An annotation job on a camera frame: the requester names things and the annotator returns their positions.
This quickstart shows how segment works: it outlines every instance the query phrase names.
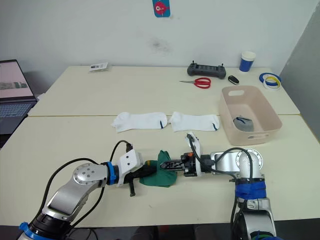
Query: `red scissors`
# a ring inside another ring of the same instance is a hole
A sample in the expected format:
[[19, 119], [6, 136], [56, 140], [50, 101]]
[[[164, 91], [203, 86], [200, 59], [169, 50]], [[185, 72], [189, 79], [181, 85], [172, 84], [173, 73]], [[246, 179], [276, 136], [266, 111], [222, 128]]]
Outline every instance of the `red scissors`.
[[194, 84], [196, 87], [201, 89], [208, 89], [211, 86], [211, 80], [207, 77], [200, 77], [194, 81], [180, 81], [182, 83]]

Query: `laptop keyboard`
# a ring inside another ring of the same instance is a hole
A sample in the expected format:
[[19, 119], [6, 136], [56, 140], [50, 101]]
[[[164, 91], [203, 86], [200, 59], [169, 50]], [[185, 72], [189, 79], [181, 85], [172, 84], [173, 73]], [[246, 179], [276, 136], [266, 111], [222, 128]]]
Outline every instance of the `laptop keyboard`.
[[31, 103], [0, 105], [0, 118], [22, 117], [30, 106]]

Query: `sticker on wall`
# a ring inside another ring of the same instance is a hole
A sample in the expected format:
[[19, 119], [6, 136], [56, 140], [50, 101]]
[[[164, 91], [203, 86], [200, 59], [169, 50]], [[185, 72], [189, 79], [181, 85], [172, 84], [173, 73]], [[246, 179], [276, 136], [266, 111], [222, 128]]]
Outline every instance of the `sticker on wall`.
[[154, 15], [157, 18], [170, 17], [169, 0], [152, 0]]

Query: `blue cup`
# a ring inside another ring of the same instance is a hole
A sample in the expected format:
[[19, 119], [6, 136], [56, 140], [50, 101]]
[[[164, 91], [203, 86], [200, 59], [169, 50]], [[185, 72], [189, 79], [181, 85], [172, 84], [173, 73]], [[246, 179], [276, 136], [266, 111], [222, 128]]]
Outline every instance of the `blue cup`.
[[249, 72], [255, 59], [256, 59], [256, 54], [254, 52], [252, 51], [242, 52], [239, 70], [241, 72]]

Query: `green cloth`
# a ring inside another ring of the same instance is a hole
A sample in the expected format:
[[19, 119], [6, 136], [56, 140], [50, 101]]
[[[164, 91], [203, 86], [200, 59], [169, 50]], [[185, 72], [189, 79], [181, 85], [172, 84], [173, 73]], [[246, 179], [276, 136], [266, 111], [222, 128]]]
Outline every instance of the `green cloth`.
[[156, 166], [156, 172], [150, 176], [140, 178], [140, 183], [147, 186], [158, 186], [158, 187], [170, 187], [177, 180], [177, 173], [175, 171], [168, 171], [162, 169], [160, 165], [165, 161], [170, 161], [170, 156], [167, 151], [160, 151], [158, 154], [158, 161], [149, 160], [146, 161], [145, 165]]

